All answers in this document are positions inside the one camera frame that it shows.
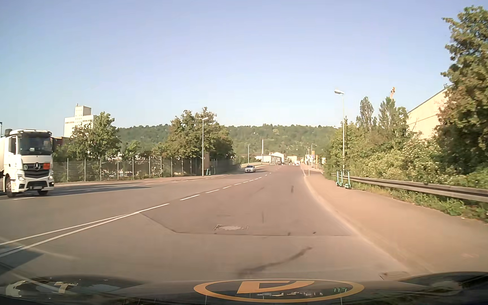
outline silver car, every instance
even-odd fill
[[[244,173],[254,173],[255,167],[253,165],[248,165],[244,168]]]

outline asphalt road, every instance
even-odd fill
[[[0,196],[0,283],[62,274],[366,281],[407,270],[317,203],[304,179],[299,166],[273,165]]]

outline forested hill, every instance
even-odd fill
[[[233,150],[237,156],[261,154],[261,139],[265,140],[265,154],[278,151],[288,155],[303,156],[310,143],[314,144],[317,154],[328,146],[329,136],[334,127],[302,126],[302,125],[267,125],[263,126],[228,126],[229,135],[233,139]],[[119,128],[118,137],[125,142],[138,140],[143,148],[151,148],[154,144],[163,142],[169,135],[169,125],[134,126]]]
[[[264,152],[278,151],[288,156],[302,157],[310,144],[314,144],[316,154],[321,154],[329,143],[329,136],[334,134],[334,127],[302,126],[302,125],[267,125],[263,126],[228,126],[229,135],[233,139],[233,150],[237,156],[261,154],[261,139],[264,139]]]

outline orange logo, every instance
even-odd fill
[[[361,292],[364,286],[345,281],[272,279],[216,281],[199,284],[193,289],[206,296],[232,301],[302,303],[353,295]]]

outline sky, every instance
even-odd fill
[[[392,87],[442,90],[442,17],[486,1],[0,0],[0,121],[62,136],[76,104],[114,125],[204,106],[224,125],[330,125]]]

